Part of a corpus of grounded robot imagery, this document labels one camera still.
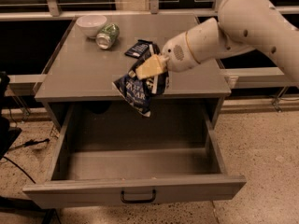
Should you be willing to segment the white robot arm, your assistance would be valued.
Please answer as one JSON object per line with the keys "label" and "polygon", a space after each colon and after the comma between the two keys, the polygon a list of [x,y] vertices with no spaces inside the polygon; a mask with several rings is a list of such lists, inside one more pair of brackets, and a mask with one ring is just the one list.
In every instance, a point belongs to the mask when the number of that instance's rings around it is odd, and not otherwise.
{"label": "white robot arm", "polygon": [[299,30],[269,0],[222,0],[218,17],[168,40],[135,70],[139,79],[184,72],[210,59],[257,49],[293,83],[299,81]]}

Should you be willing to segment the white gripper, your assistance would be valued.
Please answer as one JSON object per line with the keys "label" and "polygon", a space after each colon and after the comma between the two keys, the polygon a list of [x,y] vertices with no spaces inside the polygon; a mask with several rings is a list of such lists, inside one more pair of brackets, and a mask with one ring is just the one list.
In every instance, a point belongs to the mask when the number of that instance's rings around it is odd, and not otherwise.
{"label": "white gripper", "polygon": [[187,33],[168,40],[162,48],[163,55],[154,54],[135,70],[139,79],[158,76],[167,71],[184,72],[199,65],[187,45]]}

